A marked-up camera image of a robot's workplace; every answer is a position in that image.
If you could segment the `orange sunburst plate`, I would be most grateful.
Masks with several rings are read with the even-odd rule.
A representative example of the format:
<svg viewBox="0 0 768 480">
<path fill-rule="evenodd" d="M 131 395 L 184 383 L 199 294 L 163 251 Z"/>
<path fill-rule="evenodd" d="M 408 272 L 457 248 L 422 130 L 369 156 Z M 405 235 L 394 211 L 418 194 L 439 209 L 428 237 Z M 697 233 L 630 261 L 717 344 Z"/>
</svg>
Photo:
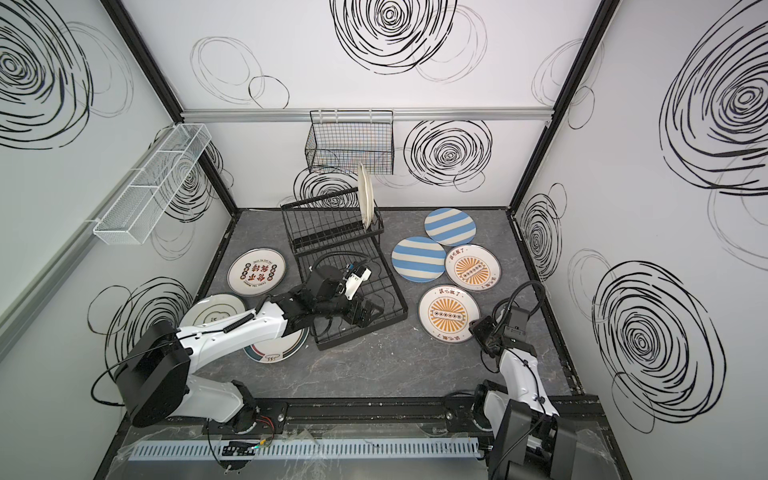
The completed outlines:
<svg viewBox="0 0 768 480">
<path fill-rule="evenodd" d="M 486 248 L 467 244 L 449 251 L 445 261 L 449 278 L 459 287 L 471 291 L 487 291 L 501 279 L 501 265 Z"/>
<path fill-rule="evenodd" d="M 423 329 L 434 339 L 459 344 L 472 338 L 470 323 L 480 319 L 480 308 L 466 291 L 439 285 L 424 293 L 418 304 Z"/>
</svg>

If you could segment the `black wire dish rack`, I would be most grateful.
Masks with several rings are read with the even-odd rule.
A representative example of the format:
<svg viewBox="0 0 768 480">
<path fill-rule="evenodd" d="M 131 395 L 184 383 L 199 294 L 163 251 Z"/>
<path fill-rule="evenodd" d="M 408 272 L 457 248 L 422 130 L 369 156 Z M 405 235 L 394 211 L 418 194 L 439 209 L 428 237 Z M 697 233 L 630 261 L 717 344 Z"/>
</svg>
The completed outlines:
<svg viewBox="0 0 768 480">
<path fill-rule="evenodd" d="M 333 300 L 341 313 L 320 313 L 310 328 L 320 350 L 395 325 L 408 307 L 380 245 L 378 211 L 366 223 L 356 187 L 294 200 L 280 206 L 290 250 L 301 280 Z"/>
</svg>

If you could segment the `cream floral plate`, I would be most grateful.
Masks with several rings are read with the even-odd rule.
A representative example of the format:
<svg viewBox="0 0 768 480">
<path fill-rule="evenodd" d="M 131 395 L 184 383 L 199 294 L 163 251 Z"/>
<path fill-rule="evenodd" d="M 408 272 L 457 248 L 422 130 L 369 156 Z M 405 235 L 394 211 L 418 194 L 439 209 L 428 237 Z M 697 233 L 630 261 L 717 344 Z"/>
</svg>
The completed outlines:
<svg viewBox="0 0 768 480">
<path fill-rule="evenodd" d="M 358 164 L 358 202 L 363 228 L 368 230 L 373 223 L 375 201 L 370 174 L 362 163 Z"/>
</svg>

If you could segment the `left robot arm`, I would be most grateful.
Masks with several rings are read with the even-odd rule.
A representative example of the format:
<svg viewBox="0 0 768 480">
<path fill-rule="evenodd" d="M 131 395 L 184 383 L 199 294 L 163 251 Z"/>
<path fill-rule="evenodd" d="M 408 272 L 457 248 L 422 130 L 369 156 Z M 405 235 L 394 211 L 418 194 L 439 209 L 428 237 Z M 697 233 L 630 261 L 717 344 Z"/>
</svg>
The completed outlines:
<svg viewBox="0 0 768 480">
<path fill-rule="evenodd" d="M 371 275 L 366 261 L 340 269 L 316 265 L 301 285 L 258 306 L 213 323 L 175 327 L 152 325 L 104 374 L 121 396 L 132 426 L 144 428 L 169 417 L 205 419 L 238 434 L 264 422 L 258 401 L 240 381 L 197 376 L 213 361 L 258 343 L 309 331 L 319 318 L 367 326 L 383 309 L 359 289 Z"/>
</svg>

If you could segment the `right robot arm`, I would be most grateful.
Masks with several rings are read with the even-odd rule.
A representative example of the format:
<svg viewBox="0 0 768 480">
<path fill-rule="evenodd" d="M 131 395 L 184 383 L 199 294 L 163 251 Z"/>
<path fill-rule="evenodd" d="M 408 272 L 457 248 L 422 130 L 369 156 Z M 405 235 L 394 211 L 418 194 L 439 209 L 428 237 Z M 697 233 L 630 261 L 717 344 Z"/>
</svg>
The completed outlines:
<svg viewBox="0 0 768 480">
<path fill-rule="evenodd" d="M 527 342 L 532 313 L 507 301 L 488 317 L 470 323 L 481 351 L 497 363 L 502 386 L 476 390 L 478 425 L 494 435 L 490 479 L 571 479 L 577 450 L 572 421 L 546 394 L 535 348 Z"/>
</svg>

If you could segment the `near blue striped plate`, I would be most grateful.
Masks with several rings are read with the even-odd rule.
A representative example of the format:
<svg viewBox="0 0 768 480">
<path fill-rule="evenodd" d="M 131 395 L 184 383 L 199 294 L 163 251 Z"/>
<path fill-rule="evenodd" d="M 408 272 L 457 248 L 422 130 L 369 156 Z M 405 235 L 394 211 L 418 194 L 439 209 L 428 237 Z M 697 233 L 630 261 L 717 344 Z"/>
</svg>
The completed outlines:
<svg viewBox="0 0 768 480">
<path fill-rule="evenodd" d="M 416 283 L 426 283 L 441 277 L 446 271 L 446 258 L 442 245 L 420 236 L 401 240 L 391 253 L 395 271 L 406 280 Z"/>
</svg>

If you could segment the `blue striped plate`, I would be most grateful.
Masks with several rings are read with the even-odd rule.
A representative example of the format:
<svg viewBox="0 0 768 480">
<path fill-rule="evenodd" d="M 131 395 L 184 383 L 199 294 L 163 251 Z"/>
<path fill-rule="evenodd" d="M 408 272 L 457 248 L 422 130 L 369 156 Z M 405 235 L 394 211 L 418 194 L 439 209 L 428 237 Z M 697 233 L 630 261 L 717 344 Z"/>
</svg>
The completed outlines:
<svg viewBox="0 0 768 480">
<path fill-rule="evenodd" d="M 441 277 L 446 271 L 446 258 L 442 245 L 420 236 L 401 240 L 391 253 L 395 271 L 406 280 L 416 283 L 426 283 Z"/>
<path fill-rule="evenodd" d="M 424 229 L 432 240 L 451 247 L 468 244 L 477 233 L 473 218 L 456 208 L 432 211 L 424 220 Z"/>
</svg>

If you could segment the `red green rimmed plate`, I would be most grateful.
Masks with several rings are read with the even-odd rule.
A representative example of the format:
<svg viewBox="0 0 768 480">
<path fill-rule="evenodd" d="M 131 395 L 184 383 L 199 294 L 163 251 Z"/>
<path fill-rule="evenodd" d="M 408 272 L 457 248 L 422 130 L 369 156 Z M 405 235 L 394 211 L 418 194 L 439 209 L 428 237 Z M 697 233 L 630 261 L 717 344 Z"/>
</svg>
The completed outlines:
<svg viewBox="0 0 768 480">
<path fill-rule="evenodd" d="M 257 363 L 282 362 L 296 354 L 304 346 L 308 336 L 309 330 L 303 329 L 285 337 L 249 345 L 243 351 Z"/>
</svg>

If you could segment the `white plate red characters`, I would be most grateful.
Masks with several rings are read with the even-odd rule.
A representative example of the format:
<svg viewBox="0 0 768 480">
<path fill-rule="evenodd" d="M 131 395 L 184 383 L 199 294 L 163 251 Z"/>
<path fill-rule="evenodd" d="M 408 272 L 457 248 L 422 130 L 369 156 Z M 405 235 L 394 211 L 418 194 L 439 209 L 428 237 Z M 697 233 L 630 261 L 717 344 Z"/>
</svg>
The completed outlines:
<svg viewBox="0 0 768 480">
<path fill-rule="evenodd" d="M 256 248 L 243 253 L 232 263 L 227 284 L 238 295 L 258 296 L 275 289 L 286 272 L 287 262 L 280 252 Z"/>
</svg>

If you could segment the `far blue striped plate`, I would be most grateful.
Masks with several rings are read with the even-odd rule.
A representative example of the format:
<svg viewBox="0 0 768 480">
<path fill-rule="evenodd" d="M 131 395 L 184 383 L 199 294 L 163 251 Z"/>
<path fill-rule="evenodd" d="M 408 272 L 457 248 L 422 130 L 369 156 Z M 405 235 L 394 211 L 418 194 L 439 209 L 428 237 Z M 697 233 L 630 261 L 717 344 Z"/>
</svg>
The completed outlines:
<svg viewBox="0 0 768 480">
<path fill-rule="evenodd" d="M 424 220 L 424 229 L 432 240 L 451 247 L 468 244 L 477 233 L 473 218 L 456 208 L 432 211 Z"/>
</svg>

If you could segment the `white plate black outline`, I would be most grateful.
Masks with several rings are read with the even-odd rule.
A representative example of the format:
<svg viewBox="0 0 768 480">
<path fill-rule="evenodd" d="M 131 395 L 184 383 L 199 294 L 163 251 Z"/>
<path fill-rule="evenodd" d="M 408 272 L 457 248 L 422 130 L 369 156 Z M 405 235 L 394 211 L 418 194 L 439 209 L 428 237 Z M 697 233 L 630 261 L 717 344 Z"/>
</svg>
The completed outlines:
<svg viewBox="0 0 768 480">
<path fill-rule="evenodd" d="M 193 305 L 182 317 L 179 326 L 199 326 L 225 319 L 246 311 L 244 302 L 235 295 L 215 294 Z"/>
</svg>

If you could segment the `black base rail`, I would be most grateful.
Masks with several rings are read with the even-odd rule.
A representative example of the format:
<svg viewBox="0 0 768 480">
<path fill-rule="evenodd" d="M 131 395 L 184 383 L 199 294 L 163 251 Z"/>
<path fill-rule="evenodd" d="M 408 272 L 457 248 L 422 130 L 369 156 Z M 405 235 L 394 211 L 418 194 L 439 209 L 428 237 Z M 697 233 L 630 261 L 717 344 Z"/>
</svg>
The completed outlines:
<svg viewBox="0 0 768 480">
<path fill-rule="evenodd" d="M 489 417 L 483 413 L 480 399 L 469 394 L 451 394 L 441 397 L 370 397 L 370 398 L 263 398 L 252 402 L 246 409 L 242 428 L 233 430 L 224 421 L 213 421 L 215 434 L 244 431 L 255 423 L 256 433 L 283 433 L 285 428 L 304 424 L 436 424 L 448 432 L 480 433 L 490 428 Z M 548 404 L 554 405 L 564 419 L 595 421 L 607 425 L 605 413 L 594 395 L 552 396 Z M 146 428 L 181 422 L 202 424 L 205 414 L 172 413 L 155 420 L 131 420 L 131 426 Z"/>
</svg>

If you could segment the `white mesh wall shelf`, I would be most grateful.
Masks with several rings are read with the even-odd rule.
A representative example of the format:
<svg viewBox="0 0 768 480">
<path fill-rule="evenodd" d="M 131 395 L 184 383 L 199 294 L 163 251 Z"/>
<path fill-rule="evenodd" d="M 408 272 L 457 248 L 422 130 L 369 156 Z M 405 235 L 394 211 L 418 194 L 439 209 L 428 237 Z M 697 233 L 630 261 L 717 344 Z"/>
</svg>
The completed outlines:
<svg viewBox="0 0 768 480">
<path fill-rule="evenodd" d="M 212 200 L 211 184 L 198 166 L 210 142 L 203 124 L 177 124 L 164 132 L 93 234 L 107 245 L 140 245 L 165 216 L 182 223 L 200 219 Z"/>
</svg>

